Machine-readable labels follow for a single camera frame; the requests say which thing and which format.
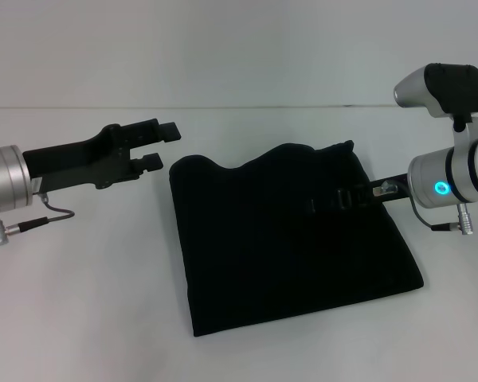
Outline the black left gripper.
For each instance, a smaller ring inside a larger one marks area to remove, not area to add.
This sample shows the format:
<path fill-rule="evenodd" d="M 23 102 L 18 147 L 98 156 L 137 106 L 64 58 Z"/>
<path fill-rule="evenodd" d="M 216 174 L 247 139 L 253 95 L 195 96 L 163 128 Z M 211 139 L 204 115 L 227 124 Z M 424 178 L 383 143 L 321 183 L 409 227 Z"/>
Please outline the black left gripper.
<path fill-rule="evenodd" d="M 130 159 L 128 146 L 175 142 L 181 134 L 175 123 L 150 119 L 120 126 L 108 125 L 82 142 L 51 146 L 23 153 L 32 179 L 41 179 L 41 190 L 67 189 L 92 184 L 96 189 L 139 179 L 144 172 L 162 169 L 157 153 Z"/>

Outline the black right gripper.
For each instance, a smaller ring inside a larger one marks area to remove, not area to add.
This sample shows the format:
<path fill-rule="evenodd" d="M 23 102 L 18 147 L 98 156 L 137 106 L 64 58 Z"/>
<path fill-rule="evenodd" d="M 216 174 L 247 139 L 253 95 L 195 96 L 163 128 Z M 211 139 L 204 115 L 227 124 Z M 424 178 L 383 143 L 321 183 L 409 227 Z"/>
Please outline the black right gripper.
<path fill-rule="evenodd" d="M 308 212 L 338 213 L 363 209 L 369 205 L 382 204 L 411 198 L 406 173 L 353 186 L 337 188 L 317 194 L 308 200 Z"/>

